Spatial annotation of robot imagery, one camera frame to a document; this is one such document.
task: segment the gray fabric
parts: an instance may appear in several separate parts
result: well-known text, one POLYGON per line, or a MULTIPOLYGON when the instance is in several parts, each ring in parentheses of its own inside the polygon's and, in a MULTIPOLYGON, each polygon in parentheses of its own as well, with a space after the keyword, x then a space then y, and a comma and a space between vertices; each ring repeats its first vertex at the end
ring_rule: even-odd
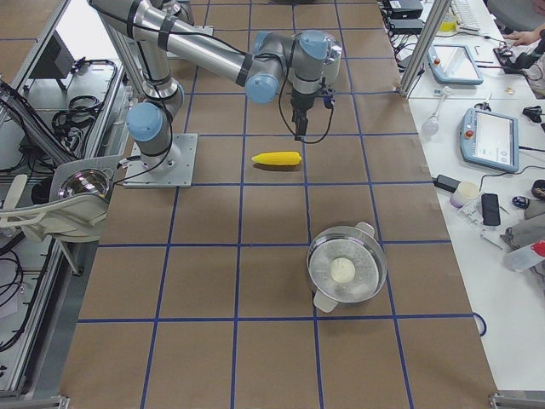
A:
POLYGON ((508 228, 502 239, 513 248, 545 240, 545 214, 524 220, 508 228))
POLYGON ((488 10, 517 32, 533 31, 545 23, 545 16, 533 10, 531 0, 488 0, 488 10))
POLYGON ((525 210, 525 219, 531 219, 545 213, 545 201, 543 200, 531 200, 528 209, 525 210))

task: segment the stainless steel bowl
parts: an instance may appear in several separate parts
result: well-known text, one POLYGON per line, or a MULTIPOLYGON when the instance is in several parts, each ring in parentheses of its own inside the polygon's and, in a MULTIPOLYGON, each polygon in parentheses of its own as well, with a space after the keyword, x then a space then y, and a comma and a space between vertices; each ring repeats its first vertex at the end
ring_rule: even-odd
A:
POLYGON ((59 199, 69 198, 78 193, 96 193, 105 197, 110 190, 110 179, 97 169, 80 170, 70 175, 59 189, 59 199))
POLYGON ((328 228, 314 239, 307 268, 316 291, 317 308, 329 313, 337 304, 366 301, 379 292, 386 281, 387 266, 373 235, 373 227, 361 222, 355 228, 328 228), (332 274, 332 263, 340 260, 352 264, 352 275, 346 280, 338 280, 332 274))

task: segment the metal mounting plate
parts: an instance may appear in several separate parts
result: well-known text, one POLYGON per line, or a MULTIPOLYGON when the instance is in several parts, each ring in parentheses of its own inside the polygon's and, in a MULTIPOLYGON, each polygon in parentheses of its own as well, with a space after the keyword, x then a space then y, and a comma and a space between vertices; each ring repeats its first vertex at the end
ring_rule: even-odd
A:
MULTIPOLYGON (((195 154, 197 153, 197 134, 173 134, 172 143, 180 148, 180 163, 168 173, 154 175, 150 172, 144 173, 146 168, 140 160, 129 162, 127 175, 130 177, 123 185, 128 188, 150 189, 155 187, 190 187, 195 166, 195 154)), ((133 145, 131 155, 140 155, 140 149, 133 145)))

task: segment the black box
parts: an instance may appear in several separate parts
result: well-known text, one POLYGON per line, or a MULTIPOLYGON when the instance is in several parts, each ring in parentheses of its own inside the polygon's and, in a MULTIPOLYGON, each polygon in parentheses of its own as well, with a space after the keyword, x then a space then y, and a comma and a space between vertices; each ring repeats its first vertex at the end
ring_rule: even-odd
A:
POLYGON ((424 23, 418 19, 391 19, 390 31, 393 34, 420 34, 424 29, 424 23))
POLYGON ((418 19, 423 7, 419 0, 382 0, 391 19, 418 19))
POLYGON ((54 32, 40 59, 31 72, 30 79, 64 79, 74 65, 74 57, 65 43, 54 32))

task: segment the table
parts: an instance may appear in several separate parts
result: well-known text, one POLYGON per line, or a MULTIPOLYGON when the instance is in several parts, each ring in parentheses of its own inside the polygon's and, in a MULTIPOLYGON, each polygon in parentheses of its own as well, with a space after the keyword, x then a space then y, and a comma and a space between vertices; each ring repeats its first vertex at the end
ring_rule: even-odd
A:
MULTIPOLYGON (((85 409, 485 407, 495 386, 409 104, 389 89, 399 77, 376 3, 194 12, 245 48, 262 28, 334 32, 348 56, 338 116, 330 137, 302 147, 275 106, 173 62, 191 90, 175 130, 199 132, 194 184, 114 190, 61 393, 85 409), (268 150, 298 150, 303 164, 255 167, 268 150), (380 232, 390 281, 321 314, 309 242, 362 220, 380 232)), ((310 133, 323 131, 324 111, 309 115, 310 133)))
MULTIPOLYGON (((471 6, 481 24, 481 33, 500 38, 483 2, 475 0, 471 6)), ((476 60, 496 61, 491 51, 497 46, 494 40, 458 35, 437 38, 435 43, 466 44, 476 60)), ((523 107, 541 105, 525 79, 503 74, 497 69, 481 71, 485 81, 480 86, 453 87, 453 95, 441 108, 439 133, 422 143, 433 176, 443 174, 479 185, 481 176, 499 173, 465 163, 457 136, 463 114, 490 94, 494 112, 519 119, 520 145, 545 147, 545 134, 541 127, 522 116, 523 107)), ((418 129, 435 110, 438 100, 430 96, 434 89, 441 87, 427 70, 410 95, 410 108, 418 129)), ((545 154, 521 151, 520 169, 529 164, 545 166, 545 154)), ((510 204, 510 199, 515 195, 531 197, 532 182, 543 178, 543 174, 543 170, 530 169, 520 176, 485 178, 484 191, 498 193, 501 205, 510 212, 501 212, 502 225, 488 231, 492 238, 501 243, 497 239, 499 234, 523 220, 522 212, 510 204)), ((488 324, 488 333, 482 337, 482 341, 497 387, 503 390, 544 390, 545 296, 541 281, 529 271, 521 274, 507 271, 501 265, 505 251, 480 238, 482 228, 473 225, 450 205, 449 193, 437 189, 437 195, 472 309, 482 314, 488 324)))

